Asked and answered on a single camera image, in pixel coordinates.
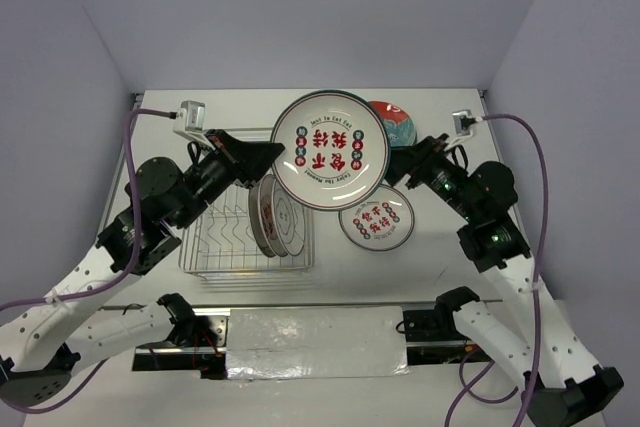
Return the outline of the white plate teal rim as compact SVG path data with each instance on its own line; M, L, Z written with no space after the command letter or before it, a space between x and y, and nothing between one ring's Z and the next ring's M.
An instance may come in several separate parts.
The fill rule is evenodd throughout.
M271 249L262 230L262 221L258 201L259 186L255 185L249 189L248 195L248 214L250 219L250 226L254 241L261 253L267 258L273 258L275 256L275 252Z

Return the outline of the white bowl plate red characters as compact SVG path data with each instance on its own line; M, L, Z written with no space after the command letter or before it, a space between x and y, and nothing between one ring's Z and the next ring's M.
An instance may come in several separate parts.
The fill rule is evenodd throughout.
M355 245L373 252L399 248L412 235L413 207L404 194L379 187L368 199L338 214L343 233Z

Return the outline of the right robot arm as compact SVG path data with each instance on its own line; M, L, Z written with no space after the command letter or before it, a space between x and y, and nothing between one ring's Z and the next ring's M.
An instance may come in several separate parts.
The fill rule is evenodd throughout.
M573 426L601 412L624 382L575 335L542 279L509 210L517 201L511 170L486 161L473 172L447 156L447 138L395 147L385 179L424 185L464 220L457 232L465 256L496 289L519 331L513 333L468 287L440 295L435 327L446 338L476 344L515 383L536 426Z

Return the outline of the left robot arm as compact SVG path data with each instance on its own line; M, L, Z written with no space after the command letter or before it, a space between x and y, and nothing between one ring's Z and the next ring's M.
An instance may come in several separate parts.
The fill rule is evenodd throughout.
M2 401L25 413L44 413L44 402L73 376L124 350L159 342L212 344L210 323L178 293L118 319L98 322L93 316L180 246L174 230L189 227L232 184L256 186L284 150L281 143L240 141L210 130L202 144L190 142L187 170L154 157L131 172L129 207L42 300L2 325Z

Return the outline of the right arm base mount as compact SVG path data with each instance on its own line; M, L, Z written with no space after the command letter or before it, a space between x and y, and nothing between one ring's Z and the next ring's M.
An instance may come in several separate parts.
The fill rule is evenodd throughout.
M489 357L469 338L454 327L453 313L480 297L468 287L458 287L436 298L425 308L409 308L395 326L406 342L409 366L459 364L463 357L476 350L479 361Z

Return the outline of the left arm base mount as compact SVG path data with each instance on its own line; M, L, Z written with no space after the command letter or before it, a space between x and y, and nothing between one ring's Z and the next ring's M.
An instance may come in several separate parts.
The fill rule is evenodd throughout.
M193 371L200 379L225 380L229 315L197 314L179 294L166 294L157 304L168 310L165 340L134 351L134 372Z

